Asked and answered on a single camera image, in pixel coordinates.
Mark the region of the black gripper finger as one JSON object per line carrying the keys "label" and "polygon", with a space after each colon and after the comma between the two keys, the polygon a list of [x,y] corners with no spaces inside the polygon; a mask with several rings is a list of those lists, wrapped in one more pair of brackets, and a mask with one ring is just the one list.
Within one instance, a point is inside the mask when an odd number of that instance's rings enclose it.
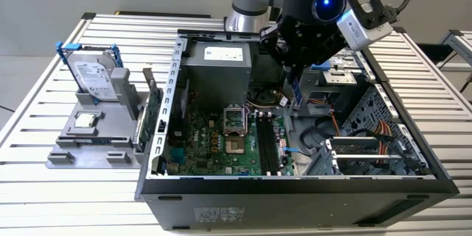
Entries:
{"label": "black gripper finger", "polygon": [[293,36],[282,35],[284,31],[277,24],[260,30],[260,44],[278,65],[289,68],[286,80],[293,80],[300,73],[300,50],[293,44]]}
{"label": "black gripper finger", "polygon": [[324,63],[342,48],[345,48],[346,42],[342,37],[328,37],[324,39],[305,37],[298,39],[298,45],[301,49],[298,77],[301,77],[302,70],[312,64],[320,65]]}

